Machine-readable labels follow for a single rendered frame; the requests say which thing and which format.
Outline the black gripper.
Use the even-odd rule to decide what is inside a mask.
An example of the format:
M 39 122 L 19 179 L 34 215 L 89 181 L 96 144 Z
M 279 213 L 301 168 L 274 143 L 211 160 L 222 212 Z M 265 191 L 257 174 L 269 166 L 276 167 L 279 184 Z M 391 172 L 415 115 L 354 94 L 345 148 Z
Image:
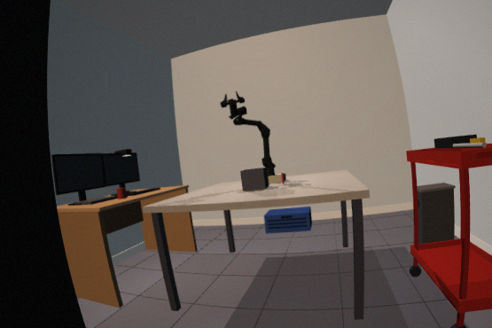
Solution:
M 225 107 L 227 105 L 230 106 L 230 111 L 231 112 L 236 112 L 238 109 L 237 109 L 237 104 L 236 103 L 243 103 L 245 102 L 245 100 L 243 98 L 241 98 L 238 93 L 236 92 L 236 95 L 237 95 L 237 99 L 236 101 L 232 101 L 232 102 L 229 102 L 227 103 L 228 99 L 227 99 L 227 94 L 225 94 L 225 99 L 223 100 L 223 102 L 221 103 L 221 106 L 222 107 Z

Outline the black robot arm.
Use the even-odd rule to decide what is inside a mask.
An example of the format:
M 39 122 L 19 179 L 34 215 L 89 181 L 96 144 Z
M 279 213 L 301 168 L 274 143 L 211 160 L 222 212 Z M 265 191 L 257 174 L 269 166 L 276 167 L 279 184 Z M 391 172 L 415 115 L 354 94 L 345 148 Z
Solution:
M 255 125 L 258 127 L 258 129 L 262 133 L 262 138 L 263 138 L 263 148 L 264 148 L 264 158 L 262 159 L 262 164 L 265 168 L 268 170 L 268 176 L 275 176 L 275 170 L 274 168 L 276 165 L 272 162 L 272 159 L 269 155 L 269 135 L 270 135 L 270 128 L 268 128 L 265 124 L 263 124 L 261 121 L 249 121 L 245 120 L 242 118 L 242 115 L 246 114 L 246 107 L 242 106 L 238 108 L 236 112 L 230 112 L 230 119 L 234 119 L 233 123 L 235 125 L 241 125 L 241 124 L 248 124 L 248 125 Z

